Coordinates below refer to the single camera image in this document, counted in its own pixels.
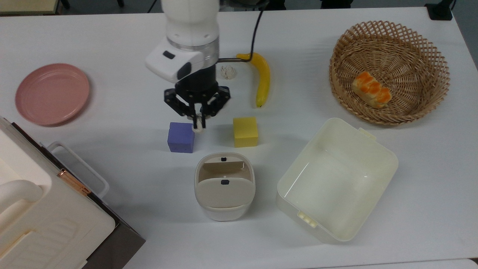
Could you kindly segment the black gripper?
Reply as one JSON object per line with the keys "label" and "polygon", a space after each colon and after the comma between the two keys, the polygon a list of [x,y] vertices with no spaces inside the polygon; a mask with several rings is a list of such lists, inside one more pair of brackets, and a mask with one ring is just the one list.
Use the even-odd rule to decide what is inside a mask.
{"label": "black gripper", "polygon": [[[187,104],[181,102],[177,95]],[[189,117],[195,130],[198,129],[198,116],[194,104],[202,104],[201,127],[205,129],[206,118],[215,117],[229,99],[229,87],[217,83],[216,64],[183,78],[176,83],[175,89],[164,91],[164,102],[181,117]]]}

